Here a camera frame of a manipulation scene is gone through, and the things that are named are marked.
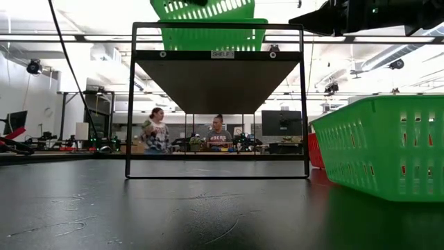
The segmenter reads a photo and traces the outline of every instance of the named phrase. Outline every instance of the black cable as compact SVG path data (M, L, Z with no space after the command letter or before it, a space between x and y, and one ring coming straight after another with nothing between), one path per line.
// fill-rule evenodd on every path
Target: black cable
M80 88L80 86L78 84L76 74L74 73L74 69L72 68L72 65L71 65L71 61L69 60L67 48L65 46L65 42L63 41L63 37L62 37L62 31L60 30L60 27L58 26L58 21L57 21L57 17L56 17L56 14L55 14L56 12L54 10L53 2L52 2L52 0L48 0L48 3L49 3L49 7L51 9L51 14L53 16L54 25L56 27L55 29L57 30L58 37L60 38L60 44L62 45L63 54L65 55L65 58L67 59L67 63L68 63L69 69L71 70L72 76L74 77L74 81L76 82L76 85L77 85L77 88L78 88L78 93L79 93L79 95L80 95L80 97L82 99L83 105L85 106L85 110L86 110L86 112L88 114L88 120L89 120L89 122L91 124L91 127L92 127L92 130L94 132L94 137L97 138L96 126L94 125L94 122L93 122L92 116L91 116L91 112L89 111L89 108L88 108L88 105L86 103L85 97L83 96L82 89Z

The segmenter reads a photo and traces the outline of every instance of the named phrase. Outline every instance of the gray t-shirt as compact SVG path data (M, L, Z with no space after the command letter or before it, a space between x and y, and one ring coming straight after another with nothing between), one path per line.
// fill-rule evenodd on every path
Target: gray t-shirt
M207 135L208 142L231 142L231 134L226 130L222 130L220 133L212 130Z

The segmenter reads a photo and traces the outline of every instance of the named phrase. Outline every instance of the computer monitor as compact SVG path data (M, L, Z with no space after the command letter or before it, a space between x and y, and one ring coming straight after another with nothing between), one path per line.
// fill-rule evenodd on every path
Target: computer monitor
M302 115L300 111L262 111L262 136L299 135L302 135Z
M10 133L14 132L18 128L25 127L26 123L26 116L28 115L28 111L20 111L20 112L14 112L8 114L6 116L5 122L5 128L3 129L4 135L9 135Z

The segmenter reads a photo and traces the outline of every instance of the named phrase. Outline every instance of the red bin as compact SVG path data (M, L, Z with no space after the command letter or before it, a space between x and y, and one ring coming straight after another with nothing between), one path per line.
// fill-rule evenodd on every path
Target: red bin
M325 168L321 150L319 149L318 138L315 133L308 135L308 154L313 167Z

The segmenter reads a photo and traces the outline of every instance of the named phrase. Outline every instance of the hair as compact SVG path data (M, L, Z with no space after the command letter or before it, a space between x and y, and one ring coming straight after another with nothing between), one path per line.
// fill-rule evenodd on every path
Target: hair
M153 110L151 111L150 119L154 118L154 114L157 114L162 110L163 109L161 109L161 108L153 108Z
M223 116L222 116L222 114L218 114L215 118L220 119L221 122L223 122Z

